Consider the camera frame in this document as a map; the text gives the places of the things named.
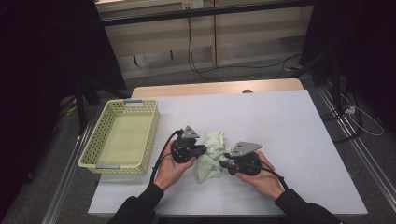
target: black cable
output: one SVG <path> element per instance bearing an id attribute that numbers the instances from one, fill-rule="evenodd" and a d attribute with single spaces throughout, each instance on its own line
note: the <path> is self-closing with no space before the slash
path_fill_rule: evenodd
<path id="1" fill-rule="evenodd" d="M 324 118 L 322 118 L 322 121 L 323 121 L 323 122 L 326 122 L 326 121 L 329 121 L 329 120 L 332 120 L 332 119 L 340 119 L 341 116 L 345 115 L 346 110 L 347 110 L 347 106 L 345 106 L 345 109 L 341 110 L 340 113 L 335 114 L 335 115 L 332 116 L 331 118 L 327 118 L 327 117 L 329 117 L 331 114 L 333 114 L 333 113 L 335 113 L 335 112 L 338 111 L 337 109 L 334 109 L 334 110 L 333 110 L 332 112 L 330 112 L 328 115 L 324 116 Z"/>
<path id="2" fill-rule="evenodd" d="M 165 145 L 163 146 L 163 150 L 161 150 L 160 156 L 158 157 L 158 160 L 155 162 L 154 167 L 152 168 L 152 173 L 151 173 L 151 177 L 149 179 L 149 183 L 153 183 L 154 182 L 154 178 L 155 175 L 157 174 L 158 171 L 158 167 L 160 167 L 161 162 L 163 161 L 163 158 L 165 158 L 166 156 L 168 156 L 169 154 L 165 155 L 164 157 L 162 157 L 163 152 L 165 151 L 166 147 L 168 146 L 169 142 L 171 141 L 171 139 L 175 136 L 175 134 L 179 134 L 179 133 L 183 133 L 183 130 L 178 130 L 175 131 L 174 133 L 172 133 L 168 140 L 166 140 Z"/>
<path id="3" fill-rule="evenodd" d="M 191 39 L 191 18 L 188 18 L 188 22 L 189 22 L 189 66 L 190 69 L 195 72 L 196 74 L 198 74 L 198 76 L 205 78 L 205 79 L 210 79 L 210 80 L 214 80 L 214 81 L 218 81 L 218 82 L 222 82 L 222 80 L 219 80 L 217 78 L 212 78 L 212 77 L 204 77 L 195 67 L 195 62 L 194 62 L 194 57 L 193 57 L 193 53 L 192 53 L 192 39 Z"/>
<path id="4" fill-rule="evenodd" d="M 300 9 L 300 18 L 301 18 L 301 23 L 303 24 L 303 35 L 305 35 L 305 21 L 304 21 L 304 17 L 303 17 L 303 9 L 304 7 L 301 7 Z"/>
<path id="5" fill-rule="evenodd" d="M 285 60 L 283 61 L 283 63 L 282 63 L 282 70 L 280 70 L 280 72 L 279 72 L 276 76 L 274 76 L 272 79 L 276 79 L 277 77 L 279 77 L 280 75 L 282 75 L 283 70 L 285 69 L 285 63 L 286 63 L 288 60 L 294 58 L 294 57 L 297 56 L 297 55 L 300 55 L 300 54 L 294 54 L 293 56 L 290 56 L 289 58 L 285 59 Z"/>
<path id="6" fill-rule="evenodd" d="M 257 69 L 259 69 L 259 68 L 267 68 L 267 67 L 273 67 L 273 66 L 277 66 L 277 65 L 283 64 L 282 70 L 280 71 L 280 73 L 277 74 L 275 77 L 272 78 L 272 79 L 275 79 L 275 78 L 279 77 L 279 76 L 283 73 L 283 70 L 285 69 L 285 63 L 286 63 L 288 60 L 290 60 L 290 59 L 292 59 L 292 58 L 294 58 L 294 57 L 296 57 L 296 56 L 301 55 L 301 53 L 294 54 L 294 55 L 290 56 L 289 58 L 287 58 L 287 59 L 285 59 L 285 60 L 282 60 L 282 61 L 279 62 L 279 63 L 269 64 L 269 65 L 264 65 L 264 66 L 229 65 L 229 66 L 220 66 L 220 67 L 209 68 L 209 69 L 204 70 L 204 71 L 199 71 L 199 70 L 195 67 L 195 62 L 194 62 L 193 53 L 192 53 L 192 38 L 191 38 L 192 28 L 191 28 L 191 18 L 188 18 L 188 23 L 189 23 L 189 57 L 188 57 L 188 59 L 189 59 L 189 66 L 190 66 L 190 69 L 191 69 L 193 72 L 195 72 L 195 73 L 198 74 L 200 77 L 205 78 L 205 79 L 211 79 L 211 80 L 215 80 L 215 81 L 222 82 L 222 80 L 219 80 L 219 79 L 216 79 L 216 78 L 211 78 L 211 77 L 204 77 L 204 76 L 202 75 L 202 73 L 207 73 L 207 72 L 210 72 L 210 71 L 213 71 L 213 70 L 216 70 L 216 69 L 220 69 L 220 68 L 257 68 Z"/>
<path id="7" fill-rule="evenodd" d="M 352 92 L 352 95 L 353 95 L 353 98 L 354 98 L 354 103 L 356 104 L 356 107 L 359 107 L 358 99 L 356 98 L 355 92 L 354 92 L 353 90 L 351 90 L 351 92 Z M 355 113 L 355 115 L 356 115 L 356 118 L 358 119 L 358 124 L 359 124 L 359 126 L 362 127 L 363 123 L 362 123 L 362 119 L 361 119 L 361 112 L 358 110 L 358 111 Z M 335 144 L 343 143 L 343 142 L 345 142 L 345 141 L 349 141 L 349 140 L 351 140 L 351 139 L 353 139 L 353 138 L 359 136 L 360 134 L 361 134 L 361 128 L 358 127 L 358 130 L 357 130 L 356 132 L 354 132 L 352 135 L 350 135 L 349 137 L 343 138 L 343 139 L 339 139 L 339 140 L 335 140 L 335 141 L 333 141 L 333 142 L 334 142 Z"/>
<path id="8" fill-rule="evenodd" d="M 334 109 L 334 110 L 330 111 L 329 113 L 326 113 L 326 114 L 324 114 L 324 115 L 320 115 L 320 118 L 321 118 L 322 120 L 324 120 L 324 119 L 326 119 L 327 117 L 329 117 L 331 114 L 333 114 L 335 111 L 337 111 L 337 110 Z"/>
<path id="9" fill-rule="evenodd" d="M 367 216 L 363 216 L 364 219 L 366 219 L 367 223 L 372 224 L 372 222 L 369 220 L 369 218 Z"/>
<path id="10" fill-rule="evenodd" d="M 273 169 L 271 169 L 270 166 L 267 165 L 268 168 L 269 168 L 269 169 L 267 169 L 267 168 L 264 168 L 264 167 L 261 167 L 261 166 L 256 166 L 256 165 L 252 165 L 252 164 L 244 164 L 244 165 L 249 166 L 249 167 L 253 167 L 253 168 L 256 168 L 256 169 L 261 169 L 261 170 L 264 170 L 264 171 L 266 171 L 266 172 L 268 172 L 268 173 L 274 175 L 274 176 L 279 180 L 279 182 L 280 182 L 280 184 L 282 185 L 282 187 L 283 187 L 284 190 L 288 190 L 288 189 L 289 189 L 288 185 L 287 185 L 286 182 L 285 182 L 285 177 L 283 177 L 283 176 L 277 174 Z"/>

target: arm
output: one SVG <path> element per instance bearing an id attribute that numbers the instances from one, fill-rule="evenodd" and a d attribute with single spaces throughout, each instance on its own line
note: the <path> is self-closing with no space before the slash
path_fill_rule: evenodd
<path id="1" fill-rule="evenodd" d="M 154 183 L 149 184 L 139 197 L 128 198 L 119 208 L 109 224 L 117 223 L 151 223 L 155 217 L 154 208 L 163 197 L 163 193 L 181 178 L 183 173 L 192 167 L 195 158 L 186 163 L 177 163 L 170 155 L 172 142 L 163 152 L 163 161 L 158 169 Z"/>
<path id="2" fill-rule="evenodd" d="M 275 170 L 274 166 L 269 162 L 264 154 L 256 151 L 261 161 L 265 162 L 270 169 Z M 275 202 L 282 209 L 286 216 L 290 217 L 291 223 L 342 223 L 325 208 L 304 201 L 293 189 L 283 190 L 277 178 L 265 171 L 261 171 L 258 175 L 250 176 L 237 173 L 236 176 L 242 181 L 252 185 L 262 196 Z"/>

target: white table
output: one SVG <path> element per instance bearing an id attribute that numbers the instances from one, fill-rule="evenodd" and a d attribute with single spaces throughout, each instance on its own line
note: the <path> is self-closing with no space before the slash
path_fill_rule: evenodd
<path id="1" fill-rule="evenodd" d="M 158 97 L 158 125 L 150 165 L 168 136 L 190 125 L 205 141 L 205 132 L 223 131 L 226 146 L 237 141 L 263 144 L 261 151 L 306 201 L 336 215 L 367 210 L 356 191 L 307 91 Z M 126 198 L 139 195 L 143 177 L 102 175 L 89 213 L 110 217 Z M 253 187 L 223 171 L 200 184 L 188 170 L 165 192 L 156 207 L 161 217 L 282 216 L 282 211 Z"/>

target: yellow plastic basket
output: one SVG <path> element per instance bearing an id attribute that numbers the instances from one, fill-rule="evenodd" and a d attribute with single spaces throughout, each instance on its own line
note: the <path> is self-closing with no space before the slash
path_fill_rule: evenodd
<path id="1" fill-rule="evenodd" d="M 144 175 L 159 118 L 156 100 L 108 101 L 78 166 L 95 174 Z"/>

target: metal frame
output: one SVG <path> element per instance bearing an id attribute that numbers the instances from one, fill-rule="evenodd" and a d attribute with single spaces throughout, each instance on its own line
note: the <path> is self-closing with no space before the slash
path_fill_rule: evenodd
<path id="1" fill-rule="evenodd" d="M 333 1 L 334 0 L 283 0 L 283 1 L 248 4 L 248 5 L 231 6 L 231 7 L 207 7 L 207 8 L 199 8 L 192 10 L 180 10 L 180 11 L 156 13 L 156 14 L 149 14 L 144 16 L 103 19 L 101 21 L 101 24 L 103 24 L 104 26 L 114 26 L 114 25 L 123 25 L 123 24 L 148 22 L 148 21 L 169 21 L 169 20 L 183 19 L 183 18 L 213 16 L 213 15 L 222 15 L 222 14 L 231 14 L 231 13 L 239 13 L 239 12 L 249 12 L 249 11 L 264 11 L 264 10 L 280 9 L 287 7 L 306 7 L 306 6 L 313 6 L 318 3 L 329 3 Z"/>

